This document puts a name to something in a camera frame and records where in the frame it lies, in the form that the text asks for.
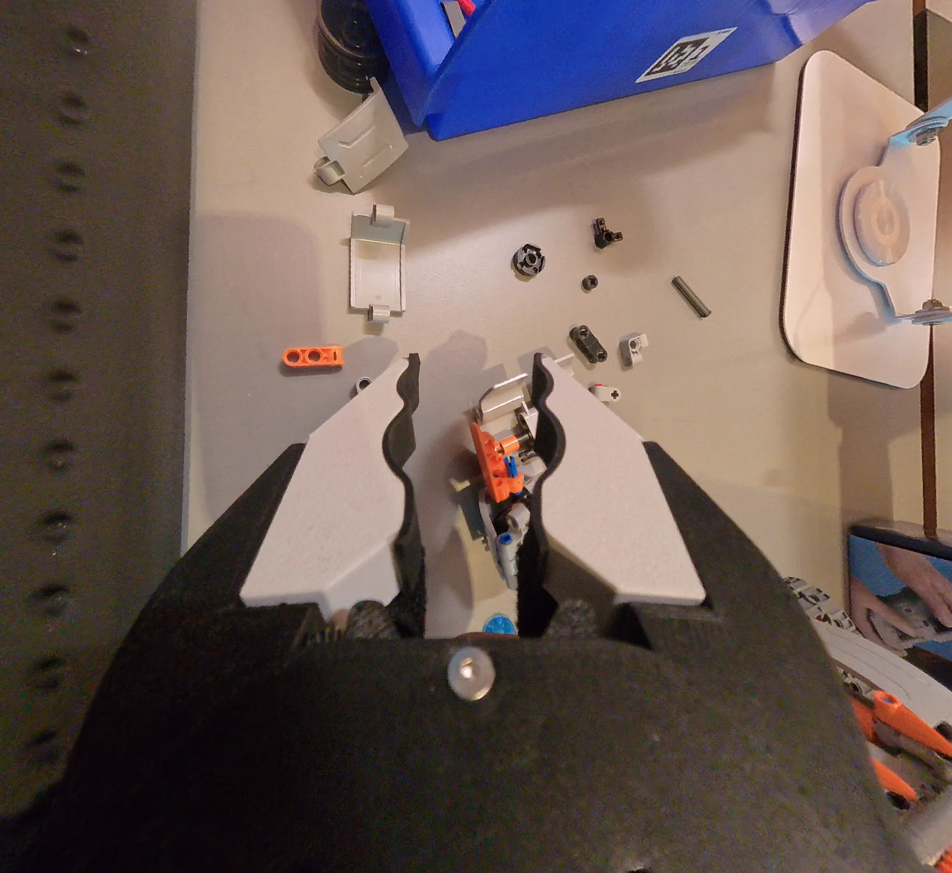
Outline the white board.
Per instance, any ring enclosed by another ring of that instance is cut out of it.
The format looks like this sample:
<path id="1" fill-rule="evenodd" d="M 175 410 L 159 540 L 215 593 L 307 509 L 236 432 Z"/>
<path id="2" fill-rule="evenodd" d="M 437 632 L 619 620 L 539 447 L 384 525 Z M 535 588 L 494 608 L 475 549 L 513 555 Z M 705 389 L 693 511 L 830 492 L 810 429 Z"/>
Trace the white board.
<path id="1" fill-rule="evenodd" d="M 877 289 L 841 247 L 839 194 L 879 162 L 888 138 L 921 112 L 829 51 L 802 75 L 792 174 L 782 329 L 804 363 L 899 389 L 920 384 L 926 327 L 887 320 Z"/>

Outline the light blue metal stand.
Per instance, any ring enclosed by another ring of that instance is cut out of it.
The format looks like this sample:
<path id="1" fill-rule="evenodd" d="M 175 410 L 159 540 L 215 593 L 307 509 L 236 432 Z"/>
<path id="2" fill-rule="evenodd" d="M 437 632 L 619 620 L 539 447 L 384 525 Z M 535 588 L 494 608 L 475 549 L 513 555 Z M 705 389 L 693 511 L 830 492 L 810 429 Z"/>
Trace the light blue metal stand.
<path id="1" fill-rule="evenodd" d="M 948 127 L 951 99 L 893 133 L 879 162 L 855 171 L 839 194 L 839 240 L 853 269 L 878 290 L 887 320 L 913 326 L 949 324 L 950 307 L 920 302 L 935 264 L 938 212 L 937 140 Z"/>

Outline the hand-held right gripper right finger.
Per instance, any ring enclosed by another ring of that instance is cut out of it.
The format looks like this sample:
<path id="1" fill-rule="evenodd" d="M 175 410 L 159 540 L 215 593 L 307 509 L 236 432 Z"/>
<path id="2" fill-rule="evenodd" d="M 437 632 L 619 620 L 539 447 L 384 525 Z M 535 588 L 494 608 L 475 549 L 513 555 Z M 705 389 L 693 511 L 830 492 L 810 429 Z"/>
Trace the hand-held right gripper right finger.
<path id="1" fill-rule="evenodd" d="M 519 633 L 540 636 L 570 601 L 600 628 L 626 605 L 702 605 L 706 589 L 637 431 L 541 352 L 530 395 L 543 471 L 518 553 Z"/>

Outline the short dark grey axle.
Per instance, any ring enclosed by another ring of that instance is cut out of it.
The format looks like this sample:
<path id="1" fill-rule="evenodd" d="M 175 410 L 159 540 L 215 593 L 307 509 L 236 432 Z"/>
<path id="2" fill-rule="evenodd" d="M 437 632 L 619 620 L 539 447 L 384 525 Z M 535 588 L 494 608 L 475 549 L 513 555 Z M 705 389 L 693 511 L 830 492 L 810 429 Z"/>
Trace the short dark grey axle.
<path id="1" fill-rule="evenodd" d="M 700 296 L 687 284 L 680 275 L 672 277 L 671 284 L 676 292 L 681 296 L 689 308 L 697 315 L 699 319 L 707 319 L 712 311 Z"/>

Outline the black foam mat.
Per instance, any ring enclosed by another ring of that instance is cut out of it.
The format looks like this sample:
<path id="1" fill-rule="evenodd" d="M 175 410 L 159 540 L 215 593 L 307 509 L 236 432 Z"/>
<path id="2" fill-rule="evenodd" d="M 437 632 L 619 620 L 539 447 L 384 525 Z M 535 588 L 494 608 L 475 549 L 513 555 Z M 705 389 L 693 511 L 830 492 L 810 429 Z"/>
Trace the black foam mat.
<path id="1" fill-rule="evenodd" d="M 197 0 L 2 0 L 2 815 L 180 552 Z"/>

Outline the black toy wheel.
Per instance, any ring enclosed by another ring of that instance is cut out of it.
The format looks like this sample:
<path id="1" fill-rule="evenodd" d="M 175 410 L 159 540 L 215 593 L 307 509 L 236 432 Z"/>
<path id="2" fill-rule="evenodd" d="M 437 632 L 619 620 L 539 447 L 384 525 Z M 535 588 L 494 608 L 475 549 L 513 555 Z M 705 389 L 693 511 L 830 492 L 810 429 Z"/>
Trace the black toy wheel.
<path id="1" fill-rule="evenodd" d="M 364 0 L 320 0 L 316 49 L 327 75 L 343 89 L 368 96 L 383 84 L 389 61 Z"/>

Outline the grey hollow panel piece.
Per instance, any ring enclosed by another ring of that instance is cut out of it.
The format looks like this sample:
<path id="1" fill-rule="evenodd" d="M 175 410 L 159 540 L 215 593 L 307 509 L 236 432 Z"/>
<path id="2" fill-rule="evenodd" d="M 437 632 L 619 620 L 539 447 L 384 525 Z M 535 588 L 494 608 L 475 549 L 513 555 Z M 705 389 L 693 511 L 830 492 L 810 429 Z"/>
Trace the grey hollow panel piece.
<path id="1" fill-rule="evenodd" d="M 393 207 L 375 203 L 368 215 L 352 214 L 350 307 L 377 326 L 407 309 L 406 244 L 410 223 Z"/>

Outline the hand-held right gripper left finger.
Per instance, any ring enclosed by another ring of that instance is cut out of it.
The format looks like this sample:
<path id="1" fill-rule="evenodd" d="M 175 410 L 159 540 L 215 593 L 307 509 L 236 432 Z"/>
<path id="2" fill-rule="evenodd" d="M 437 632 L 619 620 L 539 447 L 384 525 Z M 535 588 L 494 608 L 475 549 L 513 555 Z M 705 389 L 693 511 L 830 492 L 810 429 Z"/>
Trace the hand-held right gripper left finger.
<path id="1" fill-rule="evenodd" d="M 307 439 L 240 599 L 316 605 L 328 619 L 365 602 L 398 632 L 425 628 L 425 564 L 414 489 L 418 354 L 395 360 Z"/>

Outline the picture box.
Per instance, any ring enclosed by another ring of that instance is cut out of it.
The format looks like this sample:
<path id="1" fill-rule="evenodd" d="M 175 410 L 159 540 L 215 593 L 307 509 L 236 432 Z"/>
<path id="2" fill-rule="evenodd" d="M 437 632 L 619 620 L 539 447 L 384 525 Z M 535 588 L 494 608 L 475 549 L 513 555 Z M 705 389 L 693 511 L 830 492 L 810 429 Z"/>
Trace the picture box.
<path id="1" fill-rule="evenodd" d="M 863 636 L 950 686 L 951 533 L 867 520 L 847 537 L 849 615 Z"/>

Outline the grey orange brick assembly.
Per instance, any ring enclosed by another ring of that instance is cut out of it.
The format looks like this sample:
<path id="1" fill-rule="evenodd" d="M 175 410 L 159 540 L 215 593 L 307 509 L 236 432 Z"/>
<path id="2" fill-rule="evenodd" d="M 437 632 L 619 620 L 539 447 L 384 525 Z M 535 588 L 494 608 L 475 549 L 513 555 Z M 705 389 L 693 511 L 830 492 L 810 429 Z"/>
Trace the grey orange brick assembly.
<path id="1" fill-rule="evenodd" d="M 518 552 L 529 534 L 531 499 L 544 470 L 530 373 L 494 383 L 475 402 L 468 421 L 478 472 L 454 491 L 471 538 L 516 591 Z"/>

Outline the grey black brick model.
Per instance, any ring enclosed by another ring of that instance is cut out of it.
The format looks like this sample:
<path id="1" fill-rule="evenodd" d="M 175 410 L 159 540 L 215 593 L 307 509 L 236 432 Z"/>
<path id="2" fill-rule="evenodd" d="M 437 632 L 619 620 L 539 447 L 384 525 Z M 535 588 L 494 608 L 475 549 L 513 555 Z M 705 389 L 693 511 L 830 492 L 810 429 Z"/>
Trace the grey black brick model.
<path id="1" fill-rule="evenodd" d="M 930 674 L 863 638 L 828 594 L 786 577 L 839 675 L 881 788 L 910 818 L 950 790 L 951 695 Z"/>

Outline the grey ridged panel piece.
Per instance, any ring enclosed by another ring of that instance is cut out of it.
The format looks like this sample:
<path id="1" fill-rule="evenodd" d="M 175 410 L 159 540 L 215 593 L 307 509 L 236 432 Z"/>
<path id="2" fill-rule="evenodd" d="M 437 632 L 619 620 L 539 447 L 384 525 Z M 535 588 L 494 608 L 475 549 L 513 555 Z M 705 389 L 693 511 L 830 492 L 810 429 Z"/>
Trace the grey ridged panel piece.
<path id="1" fill-rule="evenodd" d="M 327 186 L 343 182 L 351 193 L 358 193 L 408 150 L 400 123 L 375 77 L 370 78 L 370 86 L 362 104 L 319 140 L 322 155 L 314 173 Z"/>

